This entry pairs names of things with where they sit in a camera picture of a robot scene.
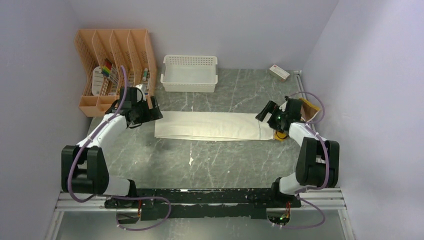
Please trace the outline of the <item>white towel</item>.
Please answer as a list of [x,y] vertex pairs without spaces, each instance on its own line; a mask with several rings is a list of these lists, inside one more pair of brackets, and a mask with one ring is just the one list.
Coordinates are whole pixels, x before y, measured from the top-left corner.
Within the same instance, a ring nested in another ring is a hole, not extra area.
[[268,141],[275,131],[254,113],[164,111],[154,136],[193,141]]

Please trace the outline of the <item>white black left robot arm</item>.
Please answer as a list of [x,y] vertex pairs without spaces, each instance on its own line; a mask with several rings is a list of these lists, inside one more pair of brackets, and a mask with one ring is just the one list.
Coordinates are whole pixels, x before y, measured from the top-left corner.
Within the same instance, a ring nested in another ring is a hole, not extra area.
[[104,149],[124,130],[162,118],[155,96],[142,96],[142,90],[137,87],[122,87],[119,98],[106,110],[91,134],[76,145],[62,149],[62,190],[74,194],[118,196],[124,207],[134,207],[139,200],[135,182],[109,174]]

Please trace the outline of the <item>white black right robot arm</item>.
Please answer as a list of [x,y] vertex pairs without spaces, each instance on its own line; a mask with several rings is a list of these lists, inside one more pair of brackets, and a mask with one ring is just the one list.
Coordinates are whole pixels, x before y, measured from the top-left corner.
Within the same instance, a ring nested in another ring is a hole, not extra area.
[[301,99],[286,97],[285,100],[284,105],[268,101],[255,117],[300,146],[295,172],[276,180],[278,188],[270,193],[270,202],[275,207],[287,203],[289,195],[334,188],[339,180],[339,143],[320,136],[310,123],[302,120]]

